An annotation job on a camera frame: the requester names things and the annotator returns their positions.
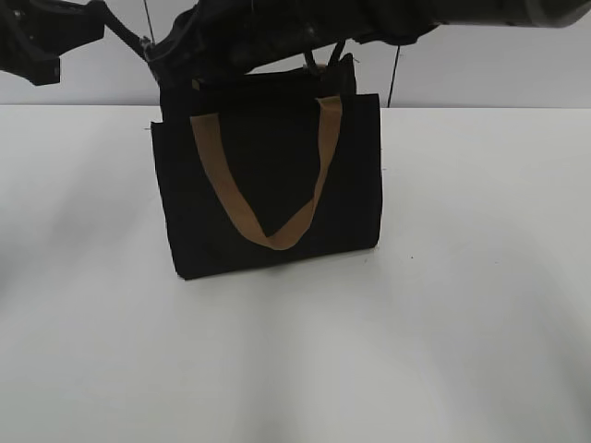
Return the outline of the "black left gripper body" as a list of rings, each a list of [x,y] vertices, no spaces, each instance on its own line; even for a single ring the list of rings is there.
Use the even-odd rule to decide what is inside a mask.
[[[103,38],[105,25],[68,1],[1,2],[1,70],[35,86],[61,79],[60,56]]]

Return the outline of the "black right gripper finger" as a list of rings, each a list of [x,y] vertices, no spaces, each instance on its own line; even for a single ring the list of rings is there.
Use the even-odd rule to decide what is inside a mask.
[[[118,18],[106,18],[105,26],[112,31],[141,60],[147,60],[151,40],[147,36],[138,36]]]

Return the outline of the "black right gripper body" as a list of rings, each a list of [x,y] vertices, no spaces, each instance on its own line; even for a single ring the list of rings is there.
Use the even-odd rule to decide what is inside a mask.
[[[150,49],[163,88],[216,82],[380,27],[381,1],[199,1]]]

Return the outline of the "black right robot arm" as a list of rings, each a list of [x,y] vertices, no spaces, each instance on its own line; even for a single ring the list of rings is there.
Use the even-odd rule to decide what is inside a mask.
[[[162,86],[218,82],[352,39],[409,45],[444,25],[564,28],[587,1],[199,1],[146,59]]]

